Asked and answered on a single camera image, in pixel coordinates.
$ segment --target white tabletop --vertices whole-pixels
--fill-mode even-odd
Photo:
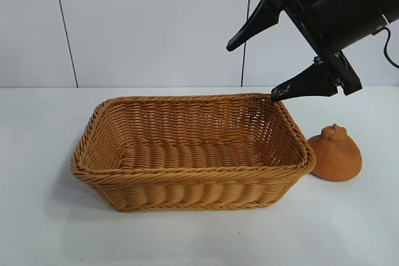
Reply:
[[[306,137],[345,126],[363,169],[344,183],[304,176],[266,209],[122,213],[70,174],[105,99],[269,91],[0,89],[0,265],[399,265],[398,87],[285,101]]]

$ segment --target cable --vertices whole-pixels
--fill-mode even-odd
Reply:
[[[395,68],[398,68],[398,69],[399,69],[399,65],[396,64],[396,63],[389,57],[389,55],[388,55],[388,43],[389,43],[389,41],[390,41],[390,39],[391,39],[391,30],[390,30],[389,28],[387,28],[387,27],[383,27],[383,28],[381,28],[379,31],[377,31],[375,34],[379,34],[381,31],[387,31],[387,32],[388,32],[387,42],[385,43],[385,46],[384,46],[384,55],[385,55],[385,58],[389,61],[389,63],[391,63],[391,65],[393,65]]]

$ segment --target robotic arm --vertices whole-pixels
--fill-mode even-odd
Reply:
[[[342,49],[376,34],[399,19],[399,0],[261,0],[247,23],[228,42],[233,51],[251,37],[276,25],[285,11],[315,50],[314,63],[272,90],[272,100],[332,96],[362,89]]]

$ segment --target rectangular basket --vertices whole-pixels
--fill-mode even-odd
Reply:
[[[71,168],[120,211],[236,210],[277,202],[314,164],[285,106],[247,93],[107,100]]]

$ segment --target basket rim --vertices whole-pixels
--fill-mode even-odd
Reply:
[[[135,101],[135,102],[164,102],[167,101],[188,101],[192,102],[204,100],[215,100],[223,98],[223,100],[236,100],[237,98],[243,99],[254,99],[254,100],[268,100],[271,95],[269,93],[237,93],[228,95],[194,95],[194,96],[127,96],[111,98],[103,101],[99,104],[90,120],[87,124],[84,134],[79,140],[79,143],[74,151],[71,159],[71,171],[76,178],[79,178],[86,182],[103,182],[106,181],[111,183],[116,181],[120,184],[121,180],[126,183],[132,182],[160,182],[160,176],[163,181],[175,182],[175,181],[192,181],[192,175],[195,175],[195,182],[203,181],[259,181],[259,180],[270,180],[280,179],[287,180],[286,176],[289,176],[290,180],[297,180],[304,174],[312,171],[315,164],[315,154],[304,138],[301,130],[296,125],[287,108],[282,102],[274,102],[278,114],[282,116],[282,121],[285,126],[289,129],[291,137],[295,140],[295,144],[300,147],[301,161],[297,164],[283,165],[283,166],[235,166],[235,167],[218,167],[218,168],[135,168],[135,169],[103,169],[96,170],[90,169],[86,165],[81,163],[80,157],[84,155],[89,144],[87,143],[87,137],[91,136],[95,131],[96,120],[101,116],[110,105],[116,102],[123,101]]]

